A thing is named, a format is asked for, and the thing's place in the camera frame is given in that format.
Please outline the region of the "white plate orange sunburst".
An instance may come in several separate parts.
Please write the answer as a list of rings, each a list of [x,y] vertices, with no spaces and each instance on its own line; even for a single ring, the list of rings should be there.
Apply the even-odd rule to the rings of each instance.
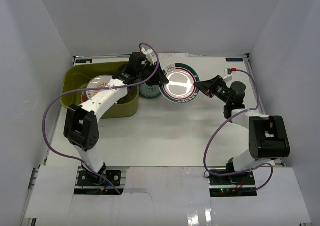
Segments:
[[[83,103],[91,99],[95,94],[97,94],[100,91],[98,88],[106,87],[112,78],[112,75],[104,74],[91,79],[88,82],[86,88],[93,88],[93,90],[82,91],[80,97],[81,102]]]

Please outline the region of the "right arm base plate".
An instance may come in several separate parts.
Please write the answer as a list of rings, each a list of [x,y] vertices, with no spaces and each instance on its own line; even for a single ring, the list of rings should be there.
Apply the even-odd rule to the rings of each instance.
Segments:
[[[256,181],[252,172],[232,176],[214,176],[207,171],[203,174],[209,181],[210,197],[257,196]]]

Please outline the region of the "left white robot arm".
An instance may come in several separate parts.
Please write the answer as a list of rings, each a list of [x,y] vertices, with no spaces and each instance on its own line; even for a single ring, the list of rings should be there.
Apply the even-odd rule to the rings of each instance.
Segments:
[[[98,93],[80,105],[72,104],[67,109],[64,136],[75,146],[88,179],[94,185],[101,185],[106,179],[106,165],[95,146],[99,140],[98,123],[105,112],[124,98],[132,87],[146,83],[165,85],[168,78],[160,66],[159,56],[153,49],[141,48],[133,52],[129,62],[121,66],[112,79]]]

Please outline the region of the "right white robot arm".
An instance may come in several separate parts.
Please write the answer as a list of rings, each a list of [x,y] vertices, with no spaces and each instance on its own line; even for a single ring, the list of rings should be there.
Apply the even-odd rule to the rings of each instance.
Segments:
[[[246,85],[234,81],[227,85],[222,76],[210,80],[195,82],[194,85],[206,96],[218,97],[225,102],[224,124],[233,123],[248,129],[248,149],[231,158],[226,164],[225,176],[231,185],[238,185],[244,179],[244,173],[258,168],[261,164],[290,155],[291,148],[284,119],[279,116],[260,114],[244,105]]]

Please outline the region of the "white plate teal maroon rim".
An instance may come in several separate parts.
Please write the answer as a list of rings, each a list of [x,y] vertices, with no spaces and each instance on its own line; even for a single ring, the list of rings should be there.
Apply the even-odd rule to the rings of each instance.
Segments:
[[[184,63],[172,63],[163,69],[168,83],[159,89],[162,95],[174,103],[187,103],[196,98],[199,89],[194,85],[200,78],[197,72]]]

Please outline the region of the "small teal patterned plate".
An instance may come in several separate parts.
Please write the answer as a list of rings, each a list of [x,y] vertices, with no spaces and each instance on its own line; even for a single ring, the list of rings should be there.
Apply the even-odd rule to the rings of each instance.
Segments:
[[[159,85],[148,85],[146,83],[140,84],[139,93],[141,96],[149,99],[157,98],[161,95]]]

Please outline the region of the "olive green plastic bin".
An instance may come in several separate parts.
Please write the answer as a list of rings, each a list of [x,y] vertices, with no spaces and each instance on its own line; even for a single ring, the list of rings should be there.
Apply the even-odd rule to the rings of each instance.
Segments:
[[[69,69],[64,77],[62,92],[86,88],[91,79],[100,75],[113,75],[127,61],[78,64]],[[139,87],[133,88],[121,103],[114,104],[102,116],[107,118],[131,117],[139,108]]]

